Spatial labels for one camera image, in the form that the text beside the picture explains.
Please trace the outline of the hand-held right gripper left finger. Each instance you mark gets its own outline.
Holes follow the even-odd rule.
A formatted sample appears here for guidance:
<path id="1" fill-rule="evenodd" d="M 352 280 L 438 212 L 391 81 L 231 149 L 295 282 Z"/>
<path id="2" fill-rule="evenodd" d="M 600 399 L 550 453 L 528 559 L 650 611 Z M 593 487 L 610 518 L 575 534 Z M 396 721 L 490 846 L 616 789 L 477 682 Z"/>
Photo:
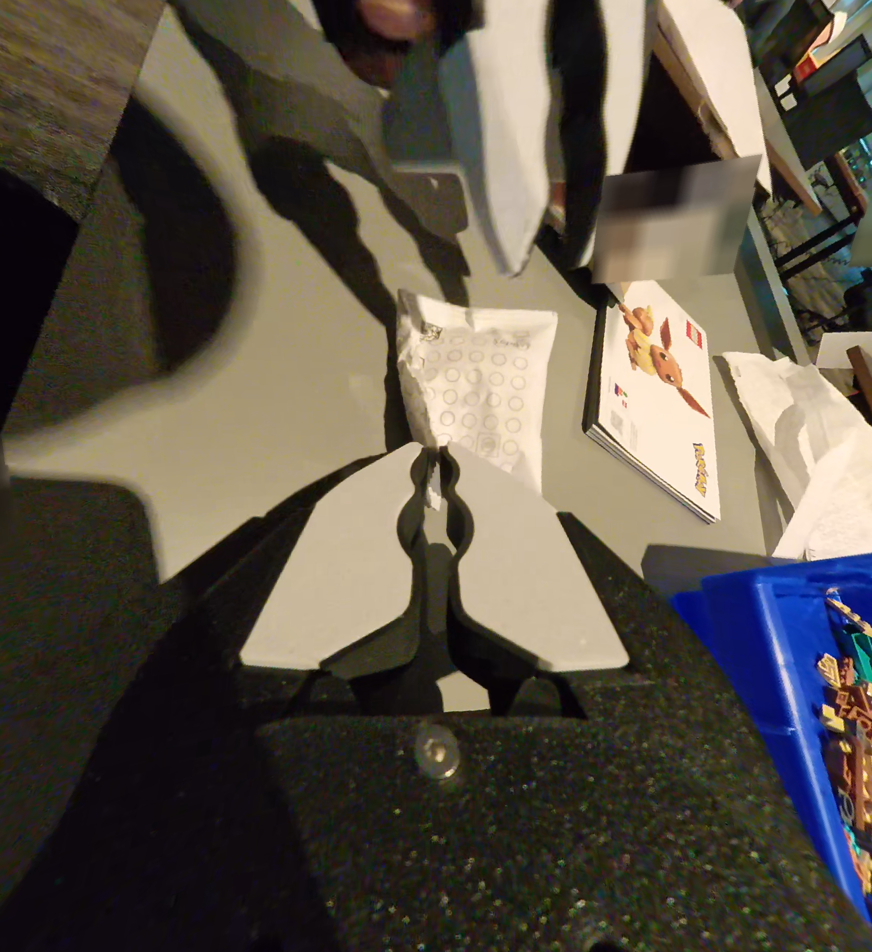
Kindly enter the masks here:
<path id="1" fill-rule="evenodd" d="M 443 545 L 427 540 L 435 454 L 408 443 L 316 503 L 239 650 L 245 695 L 346 690 L 362 713 L 442 713 Z"/>

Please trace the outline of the toy brick instruction booklet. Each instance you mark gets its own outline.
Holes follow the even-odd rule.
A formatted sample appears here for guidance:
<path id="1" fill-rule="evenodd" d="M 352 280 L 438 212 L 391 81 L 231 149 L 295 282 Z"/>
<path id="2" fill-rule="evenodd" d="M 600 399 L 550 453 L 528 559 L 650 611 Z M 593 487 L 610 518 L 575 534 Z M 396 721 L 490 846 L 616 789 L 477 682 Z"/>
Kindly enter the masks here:
<path id="1" fill-rule="evenodd" d="M 708 524 L 720 520 L 706 330 L 655 281 L 597 310 L 583 430 Z"/>

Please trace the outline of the grey desk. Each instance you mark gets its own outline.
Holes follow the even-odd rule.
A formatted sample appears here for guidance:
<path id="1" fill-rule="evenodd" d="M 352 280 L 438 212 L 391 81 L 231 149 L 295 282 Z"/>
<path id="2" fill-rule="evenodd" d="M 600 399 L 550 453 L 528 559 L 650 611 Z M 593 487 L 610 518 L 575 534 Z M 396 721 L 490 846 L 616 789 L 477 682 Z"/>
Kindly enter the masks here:
<path id="1" fill-rule="evenodd" d="M 383 321 L 400 288 L 555 311 L 546 499 L 636 571 L 650 545 L 770 555 L 789 505 L 752 435 L 726 351 L 770 339 L 744 262 L 668 281 L 712 333 L 722 519 L 707 525 L 582 432 L 595 311 L 534 251 L 502 277 L 480 234 L 423 253 L 378 189 L 294 144 L 260 172 L 212 66 L 168 8 L 5 437 L 13 472 L 114 482 L 148 508 L 161 575 L 291 492 L 396 444 Z"/>

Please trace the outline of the torn white paper bag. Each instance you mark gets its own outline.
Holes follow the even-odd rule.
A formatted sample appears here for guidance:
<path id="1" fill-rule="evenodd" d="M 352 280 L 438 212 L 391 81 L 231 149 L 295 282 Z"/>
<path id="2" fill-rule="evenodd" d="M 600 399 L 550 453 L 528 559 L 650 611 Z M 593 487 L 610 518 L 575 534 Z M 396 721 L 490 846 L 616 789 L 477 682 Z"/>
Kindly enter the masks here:
<path id="1" fill-rule="evenodd" d="M 872 427 L 813 365 L 723 358 L 752 432 L 792 506 L 775 559 L 872 553 Z"/>

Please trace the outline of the pile of toy bricks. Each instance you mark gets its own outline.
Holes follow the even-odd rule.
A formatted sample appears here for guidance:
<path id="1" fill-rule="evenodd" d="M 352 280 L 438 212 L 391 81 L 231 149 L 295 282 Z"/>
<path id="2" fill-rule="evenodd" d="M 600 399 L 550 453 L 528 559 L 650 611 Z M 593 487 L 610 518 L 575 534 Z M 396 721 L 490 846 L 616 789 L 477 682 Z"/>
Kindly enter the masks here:
<path id="1" fill-rule="evenodd" d="M 837 652 L 815 670 L 824 683 L 817 719 L 825 731 L 824 764 L 860 891 L 872 911 L 872 625 L 837 588 L 824 593 Z"/>

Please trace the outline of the white paper bag printed circles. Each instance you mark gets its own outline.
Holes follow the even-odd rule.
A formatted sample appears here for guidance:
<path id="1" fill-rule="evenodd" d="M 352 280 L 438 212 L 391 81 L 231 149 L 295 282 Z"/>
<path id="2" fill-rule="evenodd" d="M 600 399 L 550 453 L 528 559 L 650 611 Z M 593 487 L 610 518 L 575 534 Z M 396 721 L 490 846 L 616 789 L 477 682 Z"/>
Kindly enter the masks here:
<path id="1" fill-rule="evenodd" d="M 458 444 L 542 492 L 542 423 L 553 311 L 397 299 L 397 369 L 413 439 Z"/>

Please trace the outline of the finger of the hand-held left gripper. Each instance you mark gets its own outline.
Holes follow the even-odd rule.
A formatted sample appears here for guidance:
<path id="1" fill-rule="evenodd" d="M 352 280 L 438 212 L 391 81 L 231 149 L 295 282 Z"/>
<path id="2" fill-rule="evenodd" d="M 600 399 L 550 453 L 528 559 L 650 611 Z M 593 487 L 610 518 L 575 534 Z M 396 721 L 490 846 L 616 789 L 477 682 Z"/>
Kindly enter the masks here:
<path id="1" fill-rule="evenodd" d="M 607 177 L 607 29 L 599 2 L 475 2 L 440 56 L 454 156 L 501 271 L 522 272 L 551 197 L 547 142 L 563 165 L 561 256 L 588 263 Z"/>

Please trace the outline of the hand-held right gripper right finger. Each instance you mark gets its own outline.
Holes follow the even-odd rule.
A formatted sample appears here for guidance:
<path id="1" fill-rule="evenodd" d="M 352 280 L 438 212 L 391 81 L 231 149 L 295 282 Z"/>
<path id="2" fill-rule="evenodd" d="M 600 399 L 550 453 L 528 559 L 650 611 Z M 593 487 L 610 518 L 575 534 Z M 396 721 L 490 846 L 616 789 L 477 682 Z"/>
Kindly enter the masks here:
<path id="1" fill-rule="evenodd" d="M 442 447 L 440 472 L 454 664 L 493 713 L 572 708 L 567 675 L 621 671 L 630 656 L 558 511 L 461 444 Z"/>

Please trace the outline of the blue plastic bin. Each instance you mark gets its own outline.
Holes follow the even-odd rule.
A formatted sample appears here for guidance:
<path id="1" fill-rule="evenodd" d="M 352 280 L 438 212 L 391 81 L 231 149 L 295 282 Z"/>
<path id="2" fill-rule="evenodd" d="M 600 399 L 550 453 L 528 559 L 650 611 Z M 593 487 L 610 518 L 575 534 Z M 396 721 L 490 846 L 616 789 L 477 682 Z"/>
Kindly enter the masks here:
<path id="1" fill-rule="evenodd" d="M 872 625 L 872 554 L 791 563 L 703 580 L 673 605 L 737 689 L 785 792 L 835 881 L 872 925 L 849 855 L 817 719 L 824 683 L 815 663 L 836 653 L 826 589 Z"/>

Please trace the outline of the person's left hand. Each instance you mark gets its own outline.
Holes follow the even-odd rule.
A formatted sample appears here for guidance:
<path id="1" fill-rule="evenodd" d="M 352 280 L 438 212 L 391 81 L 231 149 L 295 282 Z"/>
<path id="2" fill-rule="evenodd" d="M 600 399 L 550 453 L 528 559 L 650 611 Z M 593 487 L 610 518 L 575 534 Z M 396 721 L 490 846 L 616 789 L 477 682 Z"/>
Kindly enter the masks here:
<path id="1" fill-rule="evenodd" d="M 391 42 L 415 43 L 438 26 L 429 1 L 357 1 L 356 6 L 366 27 Z"/>

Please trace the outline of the printed toy brick box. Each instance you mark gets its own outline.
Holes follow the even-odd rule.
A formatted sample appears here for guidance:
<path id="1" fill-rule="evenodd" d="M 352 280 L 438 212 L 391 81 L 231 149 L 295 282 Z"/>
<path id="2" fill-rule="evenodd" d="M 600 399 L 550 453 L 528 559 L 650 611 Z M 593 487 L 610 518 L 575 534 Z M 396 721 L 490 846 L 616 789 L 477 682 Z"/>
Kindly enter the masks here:
<path id="1" fill-rule="evenodd" d="M 818 197 L 778 105 L 725 2 L 650 2 L 649 58 L 626 171 L 757 158 L 760 194 Z"/>

